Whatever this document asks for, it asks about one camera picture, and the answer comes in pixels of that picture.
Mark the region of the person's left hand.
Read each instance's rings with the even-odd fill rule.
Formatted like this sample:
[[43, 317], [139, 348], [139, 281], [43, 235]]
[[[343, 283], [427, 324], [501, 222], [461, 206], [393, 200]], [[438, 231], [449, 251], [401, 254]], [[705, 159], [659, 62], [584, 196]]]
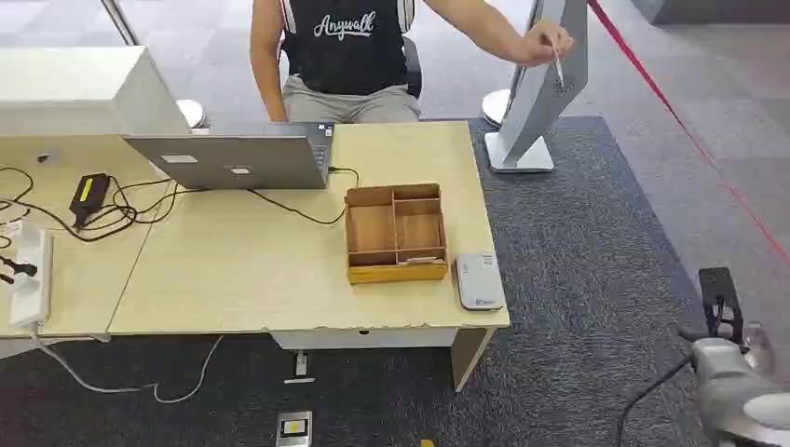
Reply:
[[563, 59], [574, 46], [568, 30], [551, 20], [540, 20], [516, 45], [514, 62], [523, 66], [539, 66]]

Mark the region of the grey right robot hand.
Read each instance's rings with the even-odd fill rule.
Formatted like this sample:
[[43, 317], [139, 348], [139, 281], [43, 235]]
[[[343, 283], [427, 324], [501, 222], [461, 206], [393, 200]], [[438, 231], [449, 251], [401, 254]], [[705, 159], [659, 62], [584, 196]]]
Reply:
[[708, 335], [743, 345], [743, 317], [734, 282], [727, 267], [698, 271]]

